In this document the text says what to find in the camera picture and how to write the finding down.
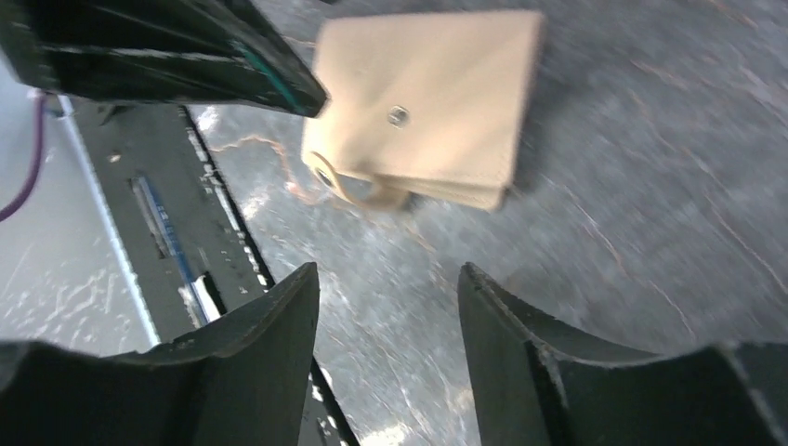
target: gray panel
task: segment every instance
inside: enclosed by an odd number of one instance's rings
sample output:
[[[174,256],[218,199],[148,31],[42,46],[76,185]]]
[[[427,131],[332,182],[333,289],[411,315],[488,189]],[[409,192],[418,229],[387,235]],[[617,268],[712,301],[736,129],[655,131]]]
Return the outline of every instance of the gray panel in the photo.
[[[0,206],[30,164],[30,91],[0,64]],[[34,337],[99,355],[152,346],[94,192],[68,120],[47,119],[33,196],[0,223],[0,338]]]
[[[467,261],[637,348],[788,339],[783,2],[258,3],[305,59],[327,17],[548,16],[518,187],[495,214],[424,199],[359,212],[310,178],[301,119],[195,113],[274,275],[320,266],[316,357],[365,444],[478,444],[454,290]]]

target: folded leather case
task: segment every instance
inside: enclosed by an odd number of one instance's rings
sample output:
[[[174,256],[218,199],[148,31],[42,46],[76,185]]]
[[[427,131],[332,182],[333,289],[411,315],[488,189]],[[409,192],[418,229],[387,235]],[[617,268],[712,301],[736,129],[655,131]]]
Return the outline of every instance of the folded leather case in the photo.
[[[340,198],[392,210],[411,192],[497,208],[512,184],[544,34],[538,12],[329,20],[313,71],[329,94],[301,157]],[[354,197],[339,175],[370,181]]]

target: cable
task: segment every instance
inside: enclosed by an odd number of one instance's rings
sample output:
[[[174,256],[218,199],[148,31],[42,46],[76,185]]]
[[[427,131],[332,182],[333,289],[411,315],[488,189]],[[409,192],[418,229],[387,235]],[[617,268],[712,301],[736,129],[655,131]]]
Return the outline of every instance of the cable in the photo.
[[[46,94],[39,92],[35,99],[35,117],[34,117],[34,141],[33,141],[33,162],[30,165],[27,178],[25,178],[22,189],[11,200],[6,207],[0,209],[0,222],[3,222],[17,213],[20,208],[27,202],[30,195],[33,193],[35,183],[38,181],[38,176],[41,174],[41,165],[44,161],[44,112],[46,104]]]

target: gray floor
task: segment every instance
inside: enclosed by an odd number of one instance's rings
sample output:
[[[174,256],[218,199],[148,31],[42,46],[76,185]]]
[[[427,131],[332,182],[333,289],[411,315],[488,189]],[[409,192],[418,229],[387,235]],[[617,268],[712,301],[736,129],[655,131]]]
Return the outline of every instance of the gray floor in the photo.
[[[30,91],[0,62],[0,206],[17,194],[32,158]],[[38,338],[99,355],[147,350],[155,338],[66,124],[47,119],[33,196],[0,223],[0,339]]]
[[[309,177],[300,119],[198,109],[275,275],[321,267],[316,355],[363,444],[478,444],[454,292],[467,261],[639,348],[788,339],[782,1],[260,7],[305,59],[326,18],[497,7],[549,18],[518,185],[492,215],[422,199],[362,214]]]

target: metal rivet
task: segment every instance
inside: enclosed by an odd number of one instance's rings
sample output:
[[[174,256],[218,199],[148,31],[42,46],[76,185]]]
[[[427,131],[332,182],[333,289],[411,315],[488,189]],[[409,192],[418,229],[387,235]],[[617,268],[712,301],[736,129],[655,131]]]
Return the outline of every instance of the metal rivet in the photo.
[[[322,181],[322,184],[328,186],[329,188],[332,188],[334,186],[334,183],[332,183],[331,180],[328,179],[328,176],[326,176],[322,170],[315,169],[315,174],[318,176],[320,181]]]
[[[388,112],[388,123],[397,128],[403,128],[410,121],[410,113],[399,105],[395,105]]]

